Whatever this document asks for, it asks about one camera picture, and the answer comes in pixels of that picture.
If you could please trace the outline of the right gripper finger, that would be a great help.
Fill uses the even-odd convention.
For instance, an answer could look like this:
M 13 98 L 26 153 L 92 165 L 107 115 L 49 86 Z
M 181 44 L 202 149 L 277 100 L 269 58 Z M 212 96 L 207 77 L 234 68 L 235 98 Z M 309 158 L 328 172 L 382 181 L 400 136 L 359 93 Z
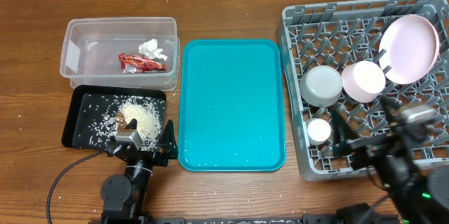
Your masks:
M 400 121 L 401 120 L 401 105 L 395 100 L 386 96 L 380 97 L 380 104 L 384 110 L 385 119 L 387 121 Z
M 354 151 L 354 143 L 358 139 L 358 134 L 338 111 L 332 110 L 330 115 L 333 128 L 333 155 L 345 156 L 351 154 Z

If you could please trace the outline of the white cup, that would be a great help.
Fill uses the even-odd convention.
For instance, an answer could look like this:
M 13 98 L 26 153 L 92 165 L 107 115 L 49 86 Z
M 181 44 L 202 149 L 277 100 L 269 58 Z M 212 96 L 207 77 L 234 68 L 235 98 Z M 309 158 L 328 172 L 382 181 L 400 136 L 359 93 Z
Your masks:
M 306 122 L 306 128 L 311 145 L 324 144 L 331 135 L 330 124 L 324 119 L 310 119 Z

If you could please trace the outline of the pink small bowl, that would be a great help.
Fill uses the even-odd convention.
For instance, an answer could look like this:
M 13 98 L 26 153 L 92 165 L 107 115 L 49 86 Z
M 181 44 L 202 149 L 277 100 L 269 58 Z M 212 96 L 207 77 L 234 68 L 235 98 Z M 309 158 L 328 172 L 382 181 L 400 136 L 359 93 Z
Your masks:
M 360 103 L 372 102 L 384 90 L 386 79 L 380 67 L 368 60 L 356 62 L 342 71 L 346 94 Z

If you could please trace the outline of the grey bowl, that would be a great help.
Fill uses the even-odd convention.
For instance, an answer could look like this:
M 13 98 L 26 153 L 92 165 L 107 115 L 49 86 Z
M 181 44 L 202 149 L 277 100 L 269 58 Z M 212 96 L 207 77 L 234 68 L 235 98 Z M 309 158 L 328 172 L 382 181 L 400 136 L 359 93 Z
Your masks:
M 301 77 L 300 94 L 314 107 L 334 105 L 342 94 L 342 77 L 329 66 L 314 67 Z

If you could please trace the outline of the red snack wrapper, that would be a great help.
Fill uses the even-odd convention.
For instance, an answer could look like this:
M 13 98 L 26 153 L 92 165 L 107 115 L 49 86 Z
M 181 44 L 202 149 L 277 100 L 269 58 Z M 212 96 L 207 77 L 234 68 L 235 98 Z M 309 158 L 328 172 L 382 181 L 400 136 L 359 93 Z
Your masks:
M 164 63 L 146 58 L 142 55 L 127 55 L 121 53 L 118 58 L 124 73 L 135 74 L 166 71 L 166 65 Z

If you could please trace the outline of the pink plate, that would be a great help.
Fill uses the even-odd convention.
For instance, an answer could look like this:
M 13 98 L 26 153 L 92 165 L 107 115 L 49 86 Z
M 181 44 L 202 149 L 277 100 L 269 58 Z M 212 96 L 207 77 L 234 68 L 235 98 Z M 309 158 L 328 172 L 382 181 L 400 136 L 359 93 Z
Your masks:
M 393 21 L 382 35 L 379 59 L 388 80 L 411 84 L 425 76 L 439 54 L 439 37 L 435 27 L 424 17 L 406 15 Z

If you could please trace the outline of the white tissue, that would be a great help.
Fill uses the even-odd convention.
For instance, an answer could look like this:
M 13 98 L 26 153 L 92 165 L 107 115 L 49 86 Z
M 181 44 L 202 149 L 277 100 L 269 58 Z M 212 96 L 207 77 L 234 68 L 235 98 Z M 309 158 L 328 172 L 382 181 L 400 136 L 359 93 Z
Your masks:
M 168 59 L 168 56 L 162 53 L 163 49 L 158 47 L 158 41 L 156 39 L 151 39 L 140 44 L 138 46 L 138 52 L 140 55 L 149 59 L 162 59 L 164 61 Z

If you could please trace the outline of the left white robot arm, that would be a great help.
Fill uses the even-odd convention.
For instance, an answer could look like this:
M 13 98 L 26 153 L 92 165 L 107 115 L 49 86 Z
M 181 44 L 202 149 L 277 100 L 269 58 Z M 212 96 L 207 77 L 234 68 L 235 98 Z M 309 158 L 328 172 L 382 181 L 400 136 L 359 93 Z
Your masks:
M 149 180 L 155 166 L 167 166 L 171 159 L 178 158 L 175 140 L 174 123 L 168 120 L 158 144 L 160 149 L 143 152 L 142 139 L 137 131 L 138 121 L 132 119 L 125 128 L 117 131 L 110 138 L 108 146 L 94 154 L 88 155 L 63 169 L 48 193 L 46 200 L 46 219 L 51 218 L 51 199 L 59 180 L 76 165 L 99 156 L 117 157 L 126 163 L 125 171 L 108 177 L 101 186 L 100 195 L 103 200 L 101 223 L 155 223 L 150 214 L 142 211 Z

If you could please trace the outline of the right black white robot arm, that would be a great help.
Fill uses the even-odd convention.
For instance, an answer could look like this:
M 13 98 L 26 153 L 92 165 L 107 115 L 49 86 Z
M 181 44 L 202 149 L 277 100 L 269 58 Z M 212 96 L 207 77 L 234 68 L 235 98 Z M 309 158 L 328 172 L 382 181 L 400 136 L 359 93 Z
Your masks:
M 351 156 L 353 170 L 374 168 L 386 198 L 405 223 L 448 222 L 448 166 L 425 175 L 414 163 L 413 148 L 427 139 L 436 110 L 422 103 L 400 106 L 380 99 L 390 131 L 360 137 L 337 111 L 331 111 L 333 156 Z

